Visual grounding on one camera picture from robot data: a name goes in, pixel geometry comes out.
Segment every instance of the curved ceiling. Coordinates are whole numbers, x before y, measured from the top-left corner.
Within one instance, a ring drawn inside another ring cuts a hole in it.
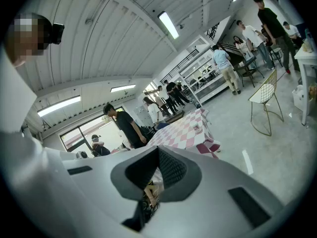
[[[205,18],[209,21],[228,11],[231,1],[29,0],[21,11],[41,14],[64,24],[65,30],[60,45],[50,45],[42,56],[18,69],[39,97],[27,122],[43,131],[37,111],[76,95],[82,96],[80,103],[42,117],[50,127],[106,102],[139,94],[166,58],[203,26],[206,3],[211,8]],[[176,40],[157,18],[163,10],[176,26],[184,25],[177,28]],[[128,94],[110,93],[111,87],[132,83],[136,87]]]

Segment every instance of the black t-shirt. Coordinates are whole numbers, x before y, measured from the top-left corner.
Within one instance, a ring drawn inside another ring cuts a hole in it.
[[[172,89],[173,89],[173,87],[175,87],[175,83],[174,82],[170,82],[168,85],[167,85],[167,87],[166,87],[166,90],[168,91],[168,92],[170,92]]]
[[[119,125],[119,128],[122,129],[130,143],[134,144],[140,141],[140,137],[131,125],[131,122],[133,122],[133,118],[130,117],[127,112],[120,111],[117,113],[117,123]]]
[[[274,38],[283,36],[286,34],[284,27],[277,20],[276,14],[269,8],[264,8],[258,12],[258,17],[262,24],[266,24]]]

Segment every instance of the white table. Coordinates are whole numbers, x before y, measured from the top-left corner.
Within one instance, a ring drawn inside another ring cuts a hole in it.
[[[305,70],[305,64],[307,65],[317,65],[317,53],[315,51],[308,53],[303,51],[303,47],[295,55],[297,59],[299,68],[301,70],[303,89],[304,89],[304,106],[303,106],[303,118],[302,125],[306,124],[307,113],[308,113],[308,87],[307,84],[307,72]]]

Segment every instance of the floor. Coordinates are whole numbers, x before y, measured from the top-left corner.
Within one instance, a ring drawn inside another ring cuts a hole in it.
[[[306,126],[301,124],[302,112],[294,106],[292,91],[298,85],[300,73],[290,67],[291,74],[285,73],[280,65],[277,69],[276,96],[280,103],[284,122],[269,113],[272,136],[257,132],[250,124],[251,97],[264,79],[254,74],[255,88],[245,82],[240,95],[232,95],[229,88],[204,103],[209,110],[211,132],[221,142],[221,152],[217,156],[227,161],[261,184],[269,188],[283,204],[287,204],[303,191],[311,178],[312,167],[316,161],[317,108],[308,116]],[[265,78],[271,73],[263,65],[260,70]],[[279,112],[275,99],[267,105],[268,110]],[[185,112],[194,110],[187,104]],[[268,128],[263,105],[255,104],[253,119],[259,128]]]

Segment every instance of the wire chair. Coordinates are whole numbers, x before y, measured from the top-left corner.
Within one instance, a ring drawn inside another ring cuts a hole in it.
[[[275,95],[275,90],[276,90],[276,84],[277,84],[277,71],[276,69],[270,74],[270,76],[267,78],[267,80],[261,85],[261,87],[248,99],[248,101],[251,102],[251,124],[256,129],[259,133],[262,133],[267,136],[272,136],[272,130],[271,130],[271,123],[269,121],[269,116],[268,112],[271,112],[273,114],[276,114],[282,122],[284,122],[283,114],[281,107],[278,103],[277,97]],[[268,111],[267,107],[265,106],[266,103],[273,97],[275,97],[276,102],[278,104],[279,110],[281,112],[281,116],[278,115],[277,113],[273,111]],[[269,133],[264,133],[260,130],[258,130],[254,124],[252,123],[252,114],[253,114],[253,102],[263,104],[263,109],[266,111],[267,119],[268,119],[268,124],[269,124]]]

